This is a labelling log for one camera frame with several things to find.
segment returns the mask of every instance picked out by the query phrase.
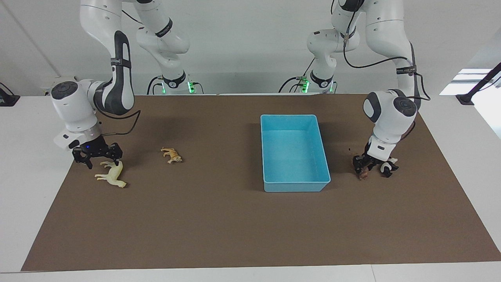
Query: rectangular tray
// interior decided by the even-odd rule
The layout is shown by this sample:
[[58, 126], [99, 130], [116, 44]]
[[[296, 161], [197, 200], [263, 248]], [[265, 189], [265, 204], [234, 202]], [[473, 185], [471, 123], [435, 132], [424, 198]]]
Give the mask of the rectangular tray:
[[262, 115], [266, 192], [319, 192], [330, 181], [315, 115]]

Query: brown mat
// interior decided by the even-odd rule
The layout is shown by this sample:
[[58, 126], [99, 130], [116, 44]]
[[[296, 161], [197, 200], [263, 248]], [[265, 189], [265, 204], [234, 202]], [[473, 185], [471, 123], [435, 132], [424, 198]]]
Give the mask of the brown mat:
[[[356, 178], [373, 128], [364, 97], [138, 97], [135, 131], [108, 139], [128, 189], [94, 179], [100, 160], [73, 165], [23, 271], [501, 260], [421, 117], [392, 178]], [[261, 114], [317, 115], [332, 175], [321, 193], [263, 191]]]

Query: blue bin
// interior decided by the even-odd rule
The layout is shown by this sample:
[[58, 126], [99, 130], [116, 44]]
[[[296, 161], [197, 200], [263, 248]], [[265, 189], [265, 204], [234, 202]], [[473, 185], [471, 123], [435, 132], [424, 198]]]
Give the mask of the blue bin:
[[266, 192], [319, 192], [330, 181], [314, 115], [262, 115]]

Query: pale yellow animal figurine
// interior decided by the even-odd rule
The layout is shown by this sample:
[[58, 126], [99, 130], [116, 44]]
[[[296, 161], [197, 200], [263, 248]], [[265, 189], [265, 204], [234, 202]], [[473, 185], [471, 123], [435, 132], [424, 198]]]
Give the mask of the pale yellow animal figurine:
[[120, 188], [124, 188], [127, 183], [118, 180], [118, 177], [122, 173], [123, 169], [123, 163], [122, 161], [118, 162], [118, 165], [115, 165], [115, 163], [111, 162], [102, 162], [100, 165], [104, 166], [105, 168], [110, 168], [110, 171], [108, 174], [96, 174], [94, 177], [97, 177], [97, 180], [106, 180], [108, 181], [109, 184], [118, 186]]
[[166, 156], [170, 156], [170, 160], [167, 161], [169, 164], [172, 164], [172, 162], [178, 162], [179, 163], [179, 162], [183, 161], [181, 159], [181, 156], [173, 148], [162, 148], [160, 151], [161, 152], [165, 152], [163, 154], [164, 158]]

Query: orange striped tiger figurine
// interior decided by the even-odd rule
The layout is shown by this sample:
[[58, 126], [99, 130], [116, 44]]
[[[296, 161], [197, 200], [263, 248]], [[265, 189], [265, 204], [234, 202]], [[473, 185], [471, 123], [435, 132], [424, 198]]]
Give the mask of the orange striped tiger figurine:
[[162, 148], [160, 150], [161, 152], [165, 152], [163, 154], [163, 157], [165, 158], [166, 156], [170, 156], [170, 160], [167, 161], [167, 163], [172, 164], [172, 162], [182, 162], [183, 160], [181, 159], [181, 156], [177, 153], [177, 151], [174, 148]]

